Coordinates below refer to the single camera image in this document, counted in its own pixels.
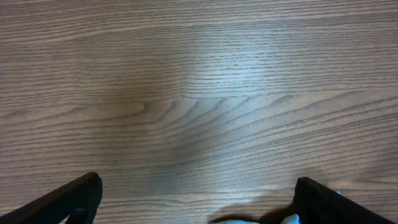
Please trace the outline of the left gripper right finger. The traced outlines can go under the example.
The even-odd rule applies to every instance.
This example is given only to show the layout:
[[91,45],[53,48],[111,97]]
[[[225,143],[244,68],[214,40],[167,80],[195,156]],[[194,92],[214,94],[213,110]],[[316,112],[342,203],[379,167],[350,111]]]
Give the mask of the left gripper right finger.
[[309,177],[298,178],[294,207],[304,224],[394,224]]

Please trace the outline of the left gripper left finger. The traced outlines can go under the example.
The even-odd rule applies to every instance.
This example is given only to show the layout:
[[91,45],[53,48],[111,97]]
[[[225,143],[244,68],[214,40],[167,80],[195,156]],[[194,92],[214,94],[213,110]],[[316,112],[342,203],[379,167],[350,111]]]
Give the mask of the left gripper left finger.
[[1,224],[92,224],[103,196],[103,183],[89,172],[50,193],[1,216]]

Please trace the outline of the light blue t-shirt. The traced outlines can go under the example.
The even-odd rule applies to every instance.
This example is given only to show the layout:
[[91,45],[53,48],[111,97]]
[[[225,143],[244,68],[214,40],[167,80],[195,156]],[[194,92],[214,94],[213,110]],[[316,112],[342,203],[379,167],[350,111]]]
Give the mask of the light blue t-shirt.
[[300,202],[294,200],[292,205],[274,210],[273,212],[265,214],[263,217],[253,219],[244,215],[226,215],[224,217],[213,219],[209,221],[211,224],[301,224],[302,219],[299,210],[306,210],[310,208],[313,203],[312,198],[302,198]]

